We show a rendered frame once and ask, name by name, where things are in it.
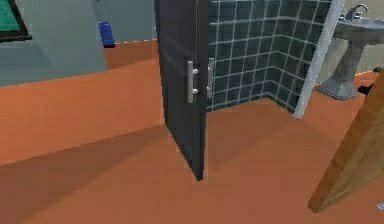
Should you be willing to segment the dark grey room door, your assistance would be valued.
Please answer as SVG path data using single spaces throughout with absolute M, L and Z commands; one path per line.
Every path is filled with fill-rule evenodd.
M 154 0 L 165 124 L 195 178 L 203 179 L 208 72 L 208 0 Z M 199 92 L 187 98 L 187 62 Z

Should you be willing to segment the blue rectangular block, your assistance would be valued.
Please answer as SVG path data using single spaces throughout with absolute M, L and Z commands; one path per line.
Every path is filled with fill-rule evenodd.
M 101 41 L 104 47 L 114 47 L 115 42 L 113 38 L 111 24 L 109 22 L 98 23 Z

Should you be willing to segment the silver sink faucet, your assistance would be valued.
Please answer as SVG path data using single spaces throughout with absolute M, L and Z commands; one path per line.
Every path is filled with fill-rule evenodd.
M 347 13 L 341 13 L 339 21 L 353 21 L 356 19 L 362 19 L 362 15 L 367 13 L 369 8 L 365 4 L 358 4 L 349 9 Z

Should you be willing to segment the black framed green picture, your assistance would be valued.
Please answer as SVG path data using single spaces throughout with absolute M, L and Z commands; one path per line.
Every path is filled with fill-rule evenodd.
M 15 0 L 0 0 L 0 43 L 32 40 Z

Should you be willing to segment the grey pedestal sink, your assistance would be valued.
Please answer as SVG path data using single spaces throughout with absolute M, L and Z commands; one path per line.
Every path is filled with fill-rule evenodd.
M 346 40 L 348 47 L 331 77 L 318 85 L 317 90 L 333 99 L 347 100 L 357 95 L 353 79 L 364 48 L 384 44 L 384 20 L 363 18 L 340 21 L 333 37 Z

